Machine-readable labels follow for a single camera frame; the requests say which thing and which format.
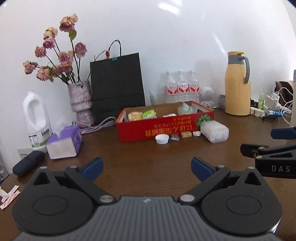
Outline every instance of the white plastic jug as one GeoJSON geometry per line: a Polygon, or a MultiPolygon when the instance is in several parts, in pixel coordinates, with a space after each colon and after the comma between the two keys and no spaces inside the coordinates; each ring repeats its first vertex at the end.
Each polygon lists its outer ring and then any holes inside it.
{"type": "Polygon", "coordinates": [[[46,105],[42,98],[32,91],[28,92],[22,105],[31,146],[33,150],[40,150],[46,153],[45,143],[52,135],[52,127],[46,105]]]}

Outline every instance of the gray ridged surface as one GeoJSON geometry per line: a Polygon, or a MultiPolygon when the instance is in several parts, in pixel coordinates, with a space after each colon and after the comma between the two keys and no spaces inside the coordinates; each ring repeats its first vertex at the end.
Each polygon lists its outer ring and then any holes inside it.
{"type": "Polygon", "coordinates": [[[111,206],[97,209],[81,228],[56,237],[21,233],[17,241],[279,241],[269,233],[240,238],[208,226],[194,207],[182,206],[172,197],[122,197],[111,206]]]}

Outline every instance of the gray handle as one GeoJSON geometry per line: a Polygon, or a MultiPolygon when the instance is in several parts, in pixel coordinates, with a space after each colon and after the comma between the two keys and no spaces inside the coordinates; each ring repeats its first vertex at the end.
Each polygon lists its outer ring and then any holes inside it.
{"type": "Polygon", "coordinates": [[[242,57],[246,61],[246,77],[244,78],[244,83],[247,84],[250,78],[250,62],[246,56],[242,56],[242,57]]]}

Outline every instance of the wooden desk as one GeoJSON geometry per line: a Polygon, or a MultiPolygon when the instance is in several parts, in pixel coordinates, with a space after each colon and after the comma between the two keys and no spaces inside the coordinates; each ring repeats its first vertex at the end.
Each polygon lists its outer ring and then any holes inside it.
{"type": "MultiPolygon", "coordinates": [[[[269,146],[288,143],[270,137],[272,128],[287,127],[281,118],[278,123],[272,123],[255,116],[231,116],[216,109],[215,119],[229,128],[229,138],[225,142],[212,144],[205,137],[192,137],[167,145],[157,145],[155,140],[120,143],[116,128],[110,127],[83,136],[78,157],[59,161],[47,158],[41,166],[62,171],[70,165],[80,166],[100,156],[104,160],[104,171],[94,183],[116,198],[126,195],[173,196],[176,199],[199,183],[190,168],[194,156],[213,166],[224,164],[232,170],[242,171],[255,164],[254,159],[241,155],[239,148],[242,143],[269,146]]],[[[17,178],[12,174],[2,188],[9,191],[14,185],[19,185],[22,191],[31,175],[17,178]]],[[[283,207],[276,233],[283,240],[296,240],[296,180],[266,180],[283,207]]],[[[19,233],[11,215],[13,204],[14,201],[6,209],[0,210],[0,241],[10,241],[19,233]]]]}

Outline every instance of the open cardboard box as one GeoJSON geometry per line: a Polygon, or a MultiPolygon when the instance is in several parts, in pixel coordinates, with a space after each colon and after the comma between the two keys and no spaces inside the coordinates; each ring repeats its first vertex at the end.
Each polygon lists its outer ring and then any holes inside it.
{"type": "Polygon", "coordinates": [[[195,101],[187,101],[197,112],[190,115],[177,115],[178,108],[183,102],[160,104],[155,106],[124,108],[116,120],[117,132],[121,142],[153,139],[158,134],[181,134],[184,131],[197,131],[197,121],[201,115],[208,114],[211,120],[214,119],[214,111],[195,101]],[[128,114],[134,111],[143,112],[154,110],[157,118],[128,121],[128,114]],[[177,116],[162,117],[175,113],[177,116]]]}

